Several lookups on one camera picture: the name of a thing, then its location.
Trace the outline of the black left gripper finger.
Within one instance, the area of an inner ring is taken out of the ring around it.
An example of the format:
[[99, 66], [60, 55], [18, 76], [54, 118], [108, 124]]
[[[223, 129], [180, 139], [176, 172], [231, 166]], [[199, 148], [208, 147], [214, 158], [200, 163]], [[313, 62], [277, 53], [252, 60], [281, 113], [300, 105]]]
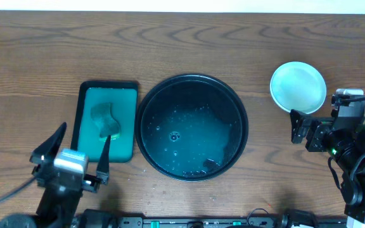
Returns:
[[33, 150], [30, 162], [35, 164], [53, 163], [65, 136], [66, 129], [67, 123], [63, 122], [52, 136]]
[[96, 169], [96, 176], [100, 179], [101, 184], [107, 185], [109, 180], [109, 152], [110, 152], [111, 136], [108, 135], [103, 146], [101, 157]]

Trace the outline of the mint green plate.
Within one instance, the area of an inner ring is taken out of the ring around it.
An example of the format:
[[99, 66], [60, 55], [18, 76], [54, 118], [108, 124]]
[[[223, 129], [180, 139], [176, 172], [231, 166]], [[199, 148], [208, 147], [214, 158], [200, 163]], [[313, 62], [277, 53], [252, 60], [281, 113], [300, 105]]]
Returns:
[[271, 97], [284, 111], [318, 111], [326, 99], [326, 82], [313, 66], [291, 61], [279, 66], [269, 85]]

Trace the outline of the green scrubbing sponge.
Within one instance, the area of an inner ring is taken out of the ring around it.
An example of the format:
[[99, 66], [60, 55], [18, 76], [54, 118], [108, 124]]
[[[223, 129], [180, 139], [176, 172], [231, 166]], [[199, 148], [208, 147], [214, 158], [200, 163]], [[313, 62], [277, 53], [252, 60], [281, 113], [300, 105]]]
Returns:
[[91, 120], [99, 131], [100, 141], [111, 140], [120, 137], [120, 124], [112, 115], [112, 103], [100, 103], [91, 108]]

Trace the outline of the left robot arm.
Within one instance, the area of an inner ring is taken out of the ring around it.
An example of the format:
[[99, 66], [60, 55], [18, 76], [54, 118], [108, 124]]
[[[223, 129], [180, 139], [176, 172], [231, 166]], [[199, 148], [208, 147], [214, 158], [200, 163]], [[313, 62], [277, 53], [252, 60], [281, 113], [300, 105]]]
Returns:
[[67, 124], [62, 123], [31, 154], [30, 162], [35, 164], [33, 180], [44, 188], [36, 213], [8, 215], [1, 219], [0, 227], [69, 227], [83, 192], [97, 193], [100, 185], [108, 184], [111, 137], [106, 137], [96, 174], [90, 175], [85, 153], [60, 149], [66, 128]]

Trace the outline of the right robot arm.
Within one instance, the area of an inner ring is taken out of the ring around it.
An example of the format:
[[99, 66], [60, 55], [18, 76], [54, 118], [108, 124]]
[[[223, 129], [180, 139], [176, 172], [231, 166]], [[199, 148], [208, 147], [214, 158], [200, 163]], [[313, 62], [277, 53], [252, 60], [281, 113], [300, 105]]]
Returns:
[[305, 145], [309, 152], [327, 152], [343, 174], [333, 173], [337, 188], [345, 202], [345, 214], [365, 224], [365, 118], [357, 123], [352, 118], [313, 117], [292, 110], [291, 141]]

